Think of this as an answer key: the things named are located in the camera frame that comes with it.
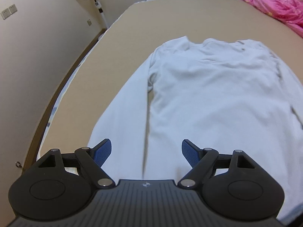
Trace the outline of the beige bed mat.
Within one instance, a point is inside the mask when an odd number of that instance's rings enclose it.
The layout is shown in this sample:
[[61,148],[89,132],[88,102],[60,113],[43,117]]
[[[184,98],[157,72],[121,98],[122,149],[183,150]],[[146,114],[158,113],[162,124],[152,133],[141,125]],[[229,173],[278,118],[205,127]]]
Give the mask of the beige bed mat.
[[168,40],[252,39],[302,78],[302,38],[241,0],[148,0],[131,5],[103,34],[70,82],[39,154],[88,144],[95,123],[136,69]]

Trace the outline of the double wall switch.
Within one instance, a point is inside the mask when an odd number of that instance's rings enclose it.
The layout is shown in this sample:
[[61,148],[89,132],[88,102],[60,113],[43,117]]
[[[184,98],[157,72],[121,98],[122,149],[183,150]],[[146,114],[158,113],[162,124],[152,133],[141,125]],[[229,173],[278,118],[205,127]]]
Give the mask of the double wall switch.
[[15,4],[9,6],[8,8],[4,9],[3,11],[1,11],[1,16],[3,18],[3,20],[6,20],[8,17],[10,17],[11,15],[13,15],[14,13],[17,12],[17,7]]

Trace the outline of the pink floral quilt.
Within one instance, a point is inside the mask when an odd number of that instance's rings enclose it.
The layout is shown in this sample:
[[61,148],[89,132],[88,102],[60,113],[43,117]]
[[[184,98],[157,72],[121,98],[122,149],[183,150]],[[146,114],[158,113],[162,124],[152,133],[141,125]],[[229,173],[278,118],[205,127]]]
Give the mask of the pink floral quilt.
[[242,0],[302,36],[302,0]]

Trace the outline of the white long sleeve shirt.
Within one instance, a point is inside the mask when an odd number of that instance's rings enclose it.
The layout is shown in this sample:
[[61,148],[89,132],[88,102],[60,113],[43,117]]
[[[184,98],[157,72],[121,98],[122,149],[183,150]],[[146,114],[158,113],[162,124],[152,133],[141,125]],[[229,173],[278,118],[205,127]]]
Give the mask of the white long sleeve shirt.
[[185,139],[243,150],[282,186],[278,219],[302,212],[302,84],[260,42],[164,43],[112,100],[88,146],[105,138],[112,153],[103,169],[114,180],[179,181],[190,170]]

